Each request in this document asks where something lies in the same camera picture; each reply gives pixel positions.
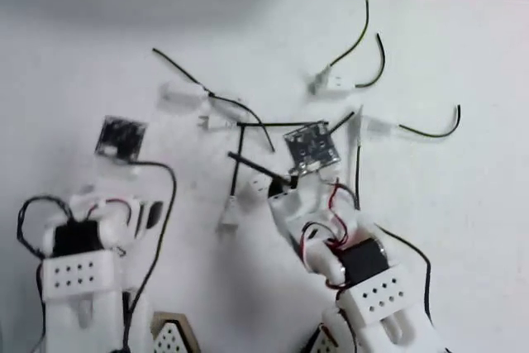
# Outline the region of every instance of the white connector plug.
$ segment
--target white connector plug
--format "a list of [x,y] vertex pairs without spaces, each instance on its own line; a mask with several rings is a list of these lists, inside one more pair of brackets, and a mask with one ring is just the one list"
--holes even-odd
[[235,196],[230,196],[224,204],[224,211],[219,220],[220,227],[236,229],[241,223],[241,208]]
[[198,118],[201,120],[198,125],[204,130],[230,130],[237,127],[236,121],[228,120],[215,113],[201,115]]

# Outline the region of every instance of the black wire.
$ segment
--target black wire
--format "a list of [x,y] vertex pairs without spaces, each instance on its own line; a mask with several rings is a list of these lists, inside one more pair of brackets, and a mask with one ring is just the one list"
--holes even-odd
[[[239,135],[239,147],[237,148],[237,154],[242,155],[242,144],[245,140],[245,127],[241,126],[241,134]],[[235,162],[235,168],[233,169],[233,177],[231,178],[230,196],[235,196],[237,187],[237,175],[239,174],[239,162]]]
[[[356,202],[358,206],[358,210],[360,210],[360,146],[356,148],[356,171],[355,171],[355,190],[356,190]],[[380,225],[375,224],[381,231],[383,231],[386,235],[391,236],[393,239],[400,241],[404,245],[408,246],[415,252],[417,252],[421,258],[424,260],[424,262],[427,264],[427,275],[424,282],[424,312],[427,314],[428,319],[430,320],[430,323],[433,326],[433,321],[431,320],[431,314],[430,314],[430,284],[431,284],[431,262],[430,259],[427,257],[427,255],[422,252],[419,248],[414,246],[409,241],[405,240],[403,237],[396,235],[389,231],[388,229],[385,229],[381,227]],[[451,351],[448,348],[445,348],[446,353],[451,353]]]
[[27,248],[28,251],[30,251],[36,258],[39,260],[44,259],[44,254],[36,249],[34,246],[32,246],[24,237],[24,231],[22,230],[22,227],[24,226],[24,221],[26,220],[26,211],[27,208],[34,202],[50,202],[55,203],[65,214],[67,222],[74,222],[75,218],[72,213],[72,209],[69,207],[69,205],[64,202],[61,198],[58,198],[56,196],[51,196],[48,194],[43,194],[40,196],[34,196],[32,198],[28,198],[23,204],[18,212],[18,220],[17,220],[17,240]]
[[448,132],[445,132],[443,134],[431,134],[429,132],[419,131],[419,130],[416,130],[415,128],[404,126],[403,124],[399,124],[398,126],[400,128],[403,128],[404,130],[407,130],[407,131],[413,132],[415,134],[418,134],[419,136],[426,136],[428,138],[445,138],[446,136],[451,136],[454,133],[454,131],[457,130],[457,127],[460,126],[461,105],[458,105],[455,109],[456,109],[456,112],[457,112],[457,117],[455,119],[455,125]]
[[360,44],[362,39],[364,39],[364,35],[365,35],[365,32],[367,31],[368,25],[369,25],[369,0],[365,0],[365,24],[364,24],[364,29],[362,30],[362,33],[360,33],[360,36],[356,40],[356,42],[348,50],[346,50],[342,55],[338,56],[334,61],[332,61],[329,64],[329,66],[336,65],[344,57],[346,57],[348,54],[350,54],[356,48],[357,45]]
[[274,171],[270,171],[269,169],[266,169],[262,165],[258,165],[254,163],[253,161],[248,160],[246,157],[237,155],[233,152],[228,152],[228,157],[231,157],[236,162],[241,162],[243,165],[246,165],[250,167],[251,169],[254,169],[255,171],[259,171],[260,173],[264,175],[268,175],[271,179],[281,181],[281,183],[284,185],[290,185],[291,183],[291,181],[288,181],[285,177],[279,174],[276,174]]
[[145,275],[145,277],[143,278],[143,281],[141,282],[141,286],[138,289],[138,292],[136,296],[134,297],[134,300],[132,301],[131,308],[128,311],[126,311],[125,327],[123,331],[123,348],[122,348],[123,351],[130,351],[130,347],[128,346],[128,340],[129,340],[129,334],[131,332],[132,316],[134,314],[134,311],[136,310],[136,306],[138,304],[138,301],[140,300],[141,294],[145,290],[145,286],[149,282],[149,279],[155,270],[156,264],[158,263],[160,252],[162,250],[162,245],[164,243],[165,231],[167,230],[167,225],[169,224],[169,218],[171,216],[171,211],[173,210],[174,200],[176,198],[176,191],[177,191],[176,175],[174,174],[173,169],[169,167],[168,165],[164,163],[159,163],[156,161],[130,161],[128,164],[145,166],[145,167],[157,167],[157,168],[165,169],[169,173],[173,187],[172,187],[172,192],[171,192],[171,199],[169,200],[169,206],[167,207],[167,213],[165,214],[164,223],[160,231],[160,237],[158,238],[155,258],[150,264],[150,268],[147,271],[147,274]]
[[268,142],[270,144],[270,149],[273,152],[275,152],[274,144],[272,143],[272,140],[270,139],[270,135],[268,133],[268,130],[266,129],[266,126],[263,124],[263,121],[259,118],[259,116],[257,116],[255,114],[254,111],[252,111],[250,108],[248,108],[244,103],[240,103],[240,102],[235,101],[233,99],[220,97],[220,96],[216,95],[215,93],[211,93],[211,92],[208,95],[209,95],[210,98],[218,99],[219,101],[224,101],[225,103],[231,103],[231,104],[236,105],[237,107],[240,107],[240,108],[244,109],[245,111],[251,113],[251,115],[253,117],[255,117],[255,120],[257,120],[259,122],[259,125],[263,128],[263,131],[264,131],[264,133],[266,135],[266,139],[268,140]]
[[332,134],[334,131],[342,127],[346,122],[355,115],[355,111],[349,112],[347,116],[342,118],[332,129],[329,130],[329,134]]
[[355,192],[357,210],[360,210],[360,147],[360,145],[356,146]]
[[41,311],[42,311],[42,331],[41,331],[41,337],[31,349],[31,353],[36,351],[36,348],[41,345],[41,343],[44,341],[45,335],[46,335],[46,305],[44,304],[44,301],[42,300],[42,276],[41,276],[41,270],[42,270],[42,262],[39,263],[39,265],[36,268],[36,287],[39,291],[39,299],[41,300]]
[[164,54],[162,51],[156,49],[156,48],[153,48],[152,49],[156,54],[162,56],[165,60],[167,60],[168,62],[170,62],[176,69],[178,69],[180,72],[182,72],[185,76],[187,76],[187,78],[189,80],[191,80],[192,82],[196,83],[196,84],[200,84],[203,89],[208,93],[209,97],[210,98],[214,98],[214,99],[218,99],[219,101],[224,101],[226,103],[231,103],[233,105],[236,105],[237,107],[240,107],[242,109],[244,109],[245,111],[249,112],[254,118],[255,120],[257,120],[259,122],[259,125],[263,128],[263,131],[266,135],[266,139],[268,140],[268,142],[270,143],[270,148],[272,149],[272,152],[275,152],[275,148],[274,148],[274,144],[272,143],[272,140],[270,139],[270,135],[268,133],[268,130],[266,130],[266,126],[263,124],[263,122],[261,121],[261,119],[255,114],[254,111],[252,111],[249,107],[247,107],[245,104],[243,103],[240,103],[238,101],[235,101],[233,99],[229,99],[229,98],[224,98],[224,97],[221,97],[219,95],[216,95],[212,90],[210,90],[209,88],[207,88],[206,86],[204,86],[202,83],[200,83],[196,78],[194,78],[194,76],[192,76],[187,70],[185,70],[184,68],[182,68],[180,65],[178,65],[176,62],[174,62],[172,59],[169,58],[168,55]]
[[237,122],[239,127],[298,127],[298,126],[307,126],[317,122],[286,122],[286,123],[244,123]]
[[431,322],[431,314],[430,314],[431,262],[430,262],[430,259],[419,248],[417,248],[416,246],[414,246],[412,243],[405,240],[401,236],[392,233],[391,231],[381,227],[380,225],[377,225],[377,227],[379,227],[379,229],[383,231],[386,235],[391,236],[393,239],[400,241],[404,245],[408,246],[409,248],[417,252],[421,256],[421,258],[424,260],[424,262],[427,264],[427,276],[426,276],[426,281],[424,285],[424,311],[427,313],[427,316]]
[[127,217],[126,217],[126,225],[129,226],[129,224],[131,223],[131,218],[132,218],[132,208],[131,208],[131,205],[129,203],[126,202],[126,200],[121,200],[120,198],[109,198],[107,200],[107,203],[120,203],[120,204],[123,204],[126,209],[127,209]]
[[165,53],[163,53],[162,51],[156,49],[153,47],[152,49],[157,55],[160,55],[162,58],[164,58],[167,62],[169,62],[171,65],[173,65],[176,69],[178,69],[180,72],[182,72],[189,80],[191,80],[193,83],[196,83],[196,84],[200,84],[204,91],[208,92],[208,93],[212,93],[212,91],[210,89],[208,89],[206,86],[204,86],[202,83],[200,83],[198,80],[196,80],[194,78],[194,76],[192,74],[190,74],[187,70],[185,70],[184,68],[182,68],[180,65],[178,65],[176,62],[174,62],[172,59],[169,58],[168,55],[166,55]]
[[376,77],[371,80],[368,83],[362,83],[362,84],[356,84],[355,88],[368,88],[372,86],[373,84],[377,83],[382,76],[382,73],[384,72],[384,69],[386,68],[386,52],[384,51],[384,45],[382,44],[382,40],[380,39],[380,34],[377,33],[377,43],[379,44],[379,51],[380,51],[380,69],[377,73]]

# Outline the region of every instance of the circuit board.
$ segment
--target circuit board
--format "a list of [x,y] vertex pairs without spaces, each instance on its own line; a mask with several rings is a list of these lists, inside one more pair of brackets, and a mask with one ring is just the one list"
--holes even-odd
[[285,134],[284,140],[300,176],[340,161],[324,121],[291,131]]
[[107,116],[95,151],[98,155],[119,160],[136,160],[146,128],[145,123]]

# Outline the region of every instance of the perforated plate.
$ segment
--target perforated plate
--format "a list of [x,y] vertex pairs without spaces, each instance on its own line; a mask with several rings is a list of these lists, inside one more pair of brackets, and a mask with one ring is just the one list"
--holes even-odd
[[187,353],[188,348],[183,343],[176,324],[166,322],[155,340],[155,353]]
[[404,267],[397,265],[350,289],[359,309],[357,320],[365,324],[378,322],[415,303],[417,291],[408,277]]
[[121,289],[118,266],[117,254],[109,250],[44,260],[42,298],[48,301]]

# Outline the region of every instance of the white table surface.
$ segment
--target white table surface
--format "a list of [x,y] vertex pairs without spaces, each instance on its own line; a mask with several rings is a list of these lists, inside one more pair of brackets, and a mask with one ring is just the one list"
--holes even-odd
[[[364,0],[0,0],[5,351],[28,351],[41,326],[36,262],[15,240],[18,208],[35,193],[66,195],[94,176],[93,148],[108,114],[149,122],[141,157],[178,173],[147,293],[156,308],[187,314],[203,351],[296,351],[332,305],[334,293],[305,272],[264,204],[246,214],[234,238],[219,240],[233,167],[225,153],[236,148],[237,131],[207,134],[197,114],[157,108],[158,87],[182,77],[153,46],[209,88],[242,96],[267,121],[332,122],[363,103],[369,115],[442,131],[460,103],[460,129],[447,140],[365,139],[363,209],[430,256],[431,312],[452,351],[524,351],[529,2],[370,6],[367,36],[338,72],[356,83],[374,75],[378,31],[388,57],[383,77],[346,100],[315,102],[307,81],[355,40]],[[261,131],[249,135],[245,155],[286,170],[283,132],[273,132],[276,155]],[[336,143],[345,148],[342,136]],[[241,168],[241,182],[248,175]],[[169,194],[165,175],[144,172],[140,181],[147,193]],[[43,219],[32,214],[27,234],[36,241]],[[155,238],[130,253],[138,278]],[[422,285],[421,259],[402,253]]]

